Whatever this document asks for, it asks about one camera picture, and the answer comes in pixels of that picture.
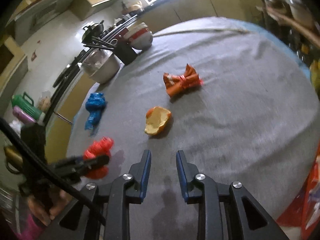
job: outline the crumpled orange packet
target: crumpled orange packet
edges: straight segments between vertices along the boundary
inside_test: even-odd
[[[202,80],[199,79],[199,75],[197,74],[196,70],[189,64],[187,64],[186,71],[181,76],[174,76],[170,75],[169,73],[164,73],[163,81],[166,92],[170,97],[181,93],[187,88],[200,86],[202,84]]]

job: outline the pink bottle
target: pink bottle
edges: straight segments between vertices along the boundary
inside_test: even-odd
[[[24,124],[35,123],[36,120],[33,119],[30,115],[23,112],[19,106],[15,106],[12,110],[13,115],[18,118]]]

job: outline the green thermos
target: green thermos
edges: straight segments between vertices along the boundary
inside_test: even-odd
[[[34,106],[33,99],[24,92],[23,95],[15,95],[11,98],[12,108],[20,107],[26,114],[38,122],[42,122],[45,114]]]

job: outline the gray tablecloth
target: gray tablecloth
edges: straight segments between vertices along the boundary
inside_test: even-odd
[[[108,183],[129,171],[143,150],[152,152],[147,197],[130,208],[132,239],[196,238],[197,210],[180,192],[175,153],[217,182],[235,180],[277,218],[306,179],[320,138],[319,101],[298,64],[272,41],[221,18],[185,22],[156,34],[153,46],[124,67],[105,93],[108,107],[97,134],[84,130],[82,105],[68,156],[82,155],[94,139],[115,141]],[[192,65],[204,85],[170,100],[163,73],[183,74]],[[158,137],[144,131],[151,107],[172,111]]]

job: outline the black pot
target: black pot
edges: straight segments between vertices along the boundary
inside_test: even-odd
[[[82,43],[88,44],[91,43],[91,37],[99,37],[101,33],[103,33],[103,22],[102,20],[100,23],[95,23],[90,26],[83,27],[83,30],[85,30],[85,33],[82,36]]]

